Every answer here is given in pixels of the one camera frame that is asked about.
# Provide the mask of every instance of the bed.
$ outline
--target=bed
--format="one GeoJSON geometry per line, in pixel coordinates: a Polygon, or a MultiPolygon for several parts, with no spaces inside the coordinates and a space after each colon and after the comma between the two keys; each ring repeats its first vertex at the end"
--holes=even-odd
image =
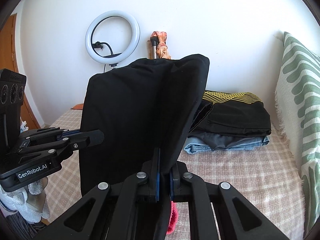
{"type": "MultiPolygon", "coordinates": [[[[52,126],[78,129],[81,110],[69,110],[52,126]]],[[[294,158],[284,139],[272,126],[270,143],[254,151],[216,151],[189,155],[181,151],[179,161],[205,181],[230,182],[291,240],[301,240],[304,231],[304,196],[294,158]]],[[[54,221],[81,198],[78,151],[62,162],[62,169],[49,176],[45,189],[54,221]]],[[[166,239],[190,239],[188,204],[177,203],[179,219],[166,239]]]]}

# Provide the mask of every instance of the camera lens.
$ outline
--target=camera lens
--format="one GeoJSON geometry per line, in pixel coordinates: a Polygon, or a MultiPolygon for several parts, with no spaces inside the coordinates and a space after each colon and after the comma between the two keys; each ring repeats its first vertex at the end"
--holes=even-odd
{"type": "Polygon", "coordinates": [[[14,103],[17,99],[17,93],[18,93],[18,86],[14,84],[11,88],[11,93],[10,93],[10,99],[11,102],[14,103]]]}
{"type": "Polygon", "coordinates": [[[23,87],[20,87],[19,89],[19,100],[21,100],[23,97],[23,87]]]}
{"type": "Polygon", "coordinates": [[[2,90],[1,90],[1,103],[5,103],[8,98],[8,86],[4,85],[2,90]]]}

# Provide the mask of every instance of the red knitted cloth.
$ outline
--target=red knitted cloth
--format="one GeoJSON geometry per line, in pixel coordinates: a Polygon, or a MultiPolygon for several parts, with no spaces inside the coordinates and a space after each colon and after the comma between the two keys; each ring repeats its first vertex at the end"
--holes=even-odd
{"type": "Polygon", "coordinates": [[[167,235],[173,233],[174,229],[176,228],[178,217],[179,215],[178,215],[177,206],[173,201],[171,201],[171,215],[170,215],[167,235]]]}

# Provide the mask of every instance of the white ring light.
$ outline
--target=white ring light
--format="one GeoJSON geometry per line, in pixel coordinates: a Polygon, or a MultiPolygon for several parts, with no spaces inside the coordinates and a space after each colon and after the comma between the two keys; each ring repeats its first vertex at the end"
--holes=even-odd
{"type": "Polygon", "coordinates": [[[137,20],[131,15],[128,14],[124,11],[119,11],[119,10],[113,10],[113,11],[108,11],[105,12],[101,15],[99,15],[97,18],[94,19],[94,21],[90,24],[87,33],[85,35],[85,47],[87,49],[88,54],[90,57],[92,57],[95,61],[102,63],[102,64],[116,64],[119,63],[120,61],[123,61],[127,57],[129,57],[132,52],[136,49],[138,42],[140,39],[140,28],[137,20]],[[105,19],[108,19],[110,17],[121,17],[123,19],[126,19],[132,28],[132,38],[130,41],[129,46],[127,49],[121,53],[118,56],[115,57],[110,57],[110,58],[105,58],[103,56],[100,56],[92,47],[92,36],[95,28],[97,27],[98,24],[100,24],[102,21],[105,19]]]}

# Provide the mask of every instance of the stack of folded clothes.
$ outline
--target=stack of folded clothes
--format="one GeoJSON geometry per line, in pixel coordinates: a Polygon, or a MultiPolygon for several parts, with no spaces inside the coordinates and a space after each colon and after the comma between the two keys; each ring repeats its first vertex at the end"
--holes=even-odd
{"type": "Polygon", "coordinates": [[[254,94],[206,90],[200,107],[204,106],[212,109],[192,127],[183,147],[187,153],[253,150],[269,143],[270,116],[254,94]]]}

